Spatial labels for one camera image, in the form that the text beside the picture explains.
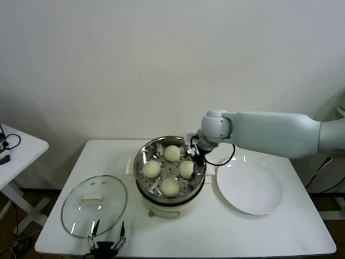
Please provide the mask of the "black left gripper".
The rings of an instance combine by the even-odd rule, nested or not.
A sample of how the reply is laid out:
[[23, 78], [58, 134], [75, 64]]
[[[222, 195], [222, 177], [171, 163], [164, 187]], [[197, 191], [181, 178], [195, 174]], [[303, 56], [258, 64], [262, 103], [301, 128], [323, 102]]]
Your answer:
[[92, 227], [91, 227], [91, 235], [87, 237], [89, 249], [91, 250], [91, 255], [94, 258], [99, 258], [99, 259], [115, 258], [115, 256], [119, 252], [118, 249], [121, 249], [127, 240], [125, 222], [124, 221], [122, 222], [119, 240], [116, 244], [114, 242], [108, 242], [108, 241], [96, 242], [95, 238], [97, 236], [99, 223], [100, 223], [100, 220], [93, 222]]

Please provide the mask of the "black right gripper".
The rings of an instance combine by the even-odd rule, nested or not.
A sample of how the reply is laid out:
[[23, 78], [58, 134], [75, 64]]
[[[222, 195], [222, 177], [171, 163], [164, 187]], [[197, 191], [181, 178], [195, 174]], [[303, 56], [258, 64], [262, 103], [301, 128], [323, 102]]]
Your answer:
[[194, 162], [196, 165], [193, 167], [193, 173], [191, 174], [190, 180], [193, 180], [197, 177], [199, 171], [198, 166], [204, 166], [205, 164], [205, 151], [200, 149], [199, 147], [195, 147], [196, 153], [194, 155]]

